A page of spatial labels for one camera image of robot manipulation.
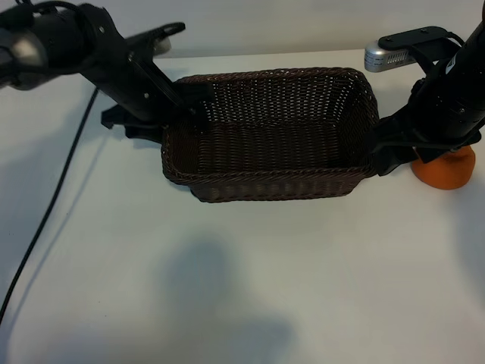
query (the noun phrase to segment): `white wall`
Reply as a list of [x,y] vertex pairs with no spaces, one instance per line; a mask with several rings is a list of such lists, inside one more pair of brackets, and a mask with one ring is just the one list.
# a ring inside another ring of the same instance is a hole
[[[0,0],[1,8],[14,0]],[[481,0],[86,0],[108,9],[124,36],[183,21],[170,57],[359,49],[437,25],[466,38]]]

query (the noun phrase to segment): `brown wicker basket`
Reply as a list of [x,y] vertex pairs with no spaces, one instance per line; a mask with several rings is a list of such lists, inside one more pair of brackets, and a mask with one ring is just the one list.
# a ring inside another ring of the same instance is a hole
[[164,133],[165,176],[201,201],[343,196],[375,175],[363,136],[379,120],[365,76],[306,68],[183,78],[211,83],[209,125]]

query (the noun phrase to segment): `wire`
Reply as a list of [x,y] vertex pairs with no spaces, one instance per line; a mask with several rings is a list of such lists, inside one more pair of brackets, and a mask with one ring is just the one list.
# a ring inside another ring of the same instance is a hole
[[27,251],[23,255],[22,261],[20,262],[17,272],[15,273],[14,279],[12,279],[12,282],[10,283],[10,287],[8,288],[7,294],[5,295],[5,298],[2,304],[2,309],[0,309],[0,325],[2,324],[5,313],[7,312],[8,302],[10,301],[12,293],[14,292],[15,285],[17,284],[18,278],[22,274],[23,267],[25,267],[27,260],[34,246],[36,245],[37,240],[39,239],[39,236],[42,233],[42,230],[45,227],[45,223],[49,219],[49,216],[54,208],[55,202],[58,199],[59,193],[61,192],[62,185],[64,184],[64,179],[66,178],[67,170],[69,169],[70,161],[73,158],[74,152],[76,151],[77,144],[79,142],[81,134],[83,133],[84,126],[86,125],[86,122],[89,117],[89,113],[91,112],[92,105],[96,100],[96,96],[98,95],[98,92],[99,90],[98,88],[96,88],[91,95],[91,99],[89,100],[86,110],[84,111],[83,118],[81,119],[79,127],[77,128],[76,136],[74,137],[74,141],[70,147],[69,154],[67,155],[66,162],[64,163],[64,168],[62,169],[62,173],[61,173],[61,176],[59,177],[58,185],[56,186],[54,194],[52,195],[51,202],[48,204],[47,210],[45,210],[45,214],[37,228],[36,234],[33,236],[32,241],[30,242],[30,245],[27,248]]

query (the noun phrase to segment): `white tabletop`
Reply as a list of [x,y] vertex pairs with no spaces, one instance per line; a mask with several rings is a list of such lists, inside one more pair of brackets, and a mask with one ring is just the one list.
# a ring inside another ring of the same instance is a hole
[[[173,79],[363,64],[362,50],[158,61]],[[385,116],[422,73],[366,76]],[[2,90],[2,297],[91,90]],[[154,143],[99,124],[113,104],[95,103],[0,328],[1,364],[483,363],[484,142],[456,191],[402,166],[346,197],[207,204],[164,178]]]

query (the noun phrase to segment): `orange object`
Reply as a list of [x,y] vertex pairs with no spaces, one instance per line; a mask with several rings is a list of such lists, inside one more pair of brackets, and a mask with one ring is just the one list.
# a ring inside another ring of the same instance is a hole
[[420,159],[411,168],[421,181],[441,190],[463,187],[471,178],[475,167],[475,152],[463,146],[456,152],[448,152],[432,162],[424,164]]

